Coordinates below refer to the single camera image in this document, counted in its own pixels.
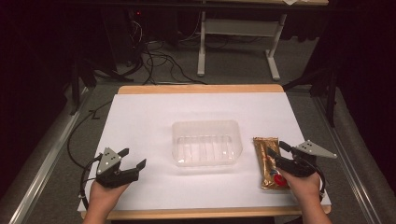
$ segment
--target hand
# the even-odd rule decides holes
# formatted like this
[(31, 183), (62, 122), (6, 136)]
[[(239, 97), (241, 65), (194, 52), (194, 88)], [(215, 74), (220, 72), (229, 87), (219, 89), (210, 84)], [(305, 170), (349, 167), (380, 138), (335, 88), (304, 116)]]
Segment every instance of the hand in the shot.
[(108, 214), (116, 206), (121, 194), (128, 187), (129, 184), (115, 189), (107, 189), (93, 181), (90, 192), (90, 206), (83, 223), (105, 223)]
[(324, 213), (319, 199), (320, 176), (314, 173), (308, 177), (297, 177), (277, 168), (290, 185), (303, 213), (304, 224), (331, 223)]

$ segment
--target snack bar wrapper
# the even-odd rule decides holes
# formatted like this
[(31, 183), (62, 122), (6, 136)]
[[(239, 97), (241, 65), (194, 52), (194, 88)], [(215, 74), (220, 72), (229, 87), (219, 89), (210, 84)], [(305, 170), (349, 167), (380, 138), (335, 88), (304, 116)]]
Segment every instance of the snack bar wrapper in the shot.
[(254, 137), (253, 143), (262, 171), (262, 189), (288, 189), (288, 182), (276, 169), (275, 160), (267, 156), (268, 147), (280, 155), (278, 139)]

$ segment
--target food package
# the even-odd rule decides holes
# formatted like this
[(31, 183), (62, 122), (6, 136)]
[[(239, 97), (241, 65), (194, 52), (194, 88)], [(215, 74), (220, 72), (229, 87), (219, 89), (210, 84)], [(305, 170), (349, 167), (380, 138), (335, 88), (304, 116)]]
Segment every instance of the food package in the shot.
[(253, 143), (262, 171), (262, 189), (288, 189), (288, 182), (276, 169), (275, 160), (267, 156), (268, 147), (280, 155), (278, 139), (276, 137), (254, 137)]

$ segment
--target clear plastic container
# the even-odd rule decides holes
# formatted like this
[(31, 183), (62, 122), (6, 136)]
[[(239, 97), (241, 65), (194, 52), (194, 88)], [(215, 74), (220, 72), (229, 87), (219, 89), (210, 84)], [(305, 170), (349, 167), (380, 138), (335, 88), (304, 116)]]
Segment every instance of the clear plastic container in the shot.
[(242, 152), (235, 120), (176, 122), (172, 129), (172, 154), (177, 166), (230, 165)]

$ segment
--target gray carpet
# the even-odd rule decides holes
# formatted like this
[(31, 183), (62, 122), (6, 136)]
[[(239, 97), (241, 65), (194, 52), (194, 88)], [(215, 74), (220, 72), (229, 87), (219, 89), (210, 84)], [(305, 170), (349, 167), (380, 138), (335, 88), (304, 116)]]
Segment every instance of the gray carpet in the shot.
[[(207, 49), (206, 72), (205, 77), (202, 78), (195, 75), (197, 46), (180, 45), (178, 49), (164, 46), (158, 50), (171, 54), (187, 76), (208, 84), (274, 83), (269, 75), (268, 64), (262, 57), (262, 45), (266, 41), (261, 40), (253, 43), (235, 41), (222, 49), (216, 48), (222, 45), (220, 40), (215, 39), (209, 42), (208, 45), (213, 48)], [(279, 43), (276, 52), (276, 64), (281, 75), (279, 84), (285, 84), (301, 75), (315, 44), (315, 41), (298, 43), (294, 39)], [(150, 46), (150, 48), (152, 49), (151, 52), (154, 52), (157, 46)], [(155, 64), (161, 63), (161, 59), (156, 60), (154, 61)], [(152, 76), (154, 82), (175, 81), (170, 75), (171, 68), (172, 64), (170, 63), (154, 67)], [(183, 78), (177, 68), (173, 68), (172, 71), (177, 79)], [(140, 69), (136, 74), (130, 76), (135, 79), (135, 83), (131, 84), (139, 85), (143, 83), (148, 75), (146, 69)], [(87, 104), (81, 108), (81, 115), (78, 120), (82, 120), (89, 110), (111, 100), (118, 87), (125, 85), (111, 80), (98, 79), (98, 81), (97, 87), (91, 90)], [(322, 117), (322, 111), (318, 108), (318, 102), (321, 102), (322, 99), (311, 98), (306, 87), (292, 90), (288, 92), (288, 96), (304, 138), (310, 139), (332, 152), (338, 152), (339, 146), (334, 143), (332, 135), (333, 132), (336, 132), (342, 146), (346, 149), (350, 159), (348, 162), (352, 164), (359, 175), (361, 183), (358, 187), (366, 190), (382, 223), (395, 223), (396, 217), (393, 210), (396, 207), (396, 201), (394, 194), (389, 189), (384, 176), (379, 172), (361, 140), (356, 126), (348, 114), (342, 94), (337, 92), (336, 96), (335, 129), (329, 129)], [(70, 148), (73, 156), (80, 163), (85, 164), (93, 157), (109, 108), (110, 105), (107, 105), (100, 109), (96, 113), (99, 119), (87, 119), (74, 133)], [(23, 197), (23, 193), (28, 188), (29, 180), (33, 179), (32, 176), (35, 175), (40, 162), (43, 161), (46, 149), (38, 148), (37, 150), (40, 152), (37, 152), (29, 160), (22, 170), (22, 177), (17, 178), (7, 197), (2, 199), (0, 207), (1, 223), (9, 222), (13, 211)], [(318, 165), (322, 168), (328, 180), (327, 191), (332, 200), (332, 211), (329, 216), (333, 223), (377, 223), (368, 221), (370, 218), (367, 217), (367, 213), (362, 209), (361, 202), (357, 199), (357, 191), (353, 187), (353, 181), (346, 175), (348, 170), (341, 158), (337, 160), (319, 159)], [(82, 219), (77, 212), (80, 175), (81, 169), (70, 161), (64, 146), (62, 155), (57, 161), (35, 207), (32, 208), (26, 223), (80, 223)], [(293, 218), (276, 217), (276, 223), (283, 223)], [(243, 221), (245, 223), (262, 223), (261, 219), (239, 221), (240, 223), (243, 223)]]

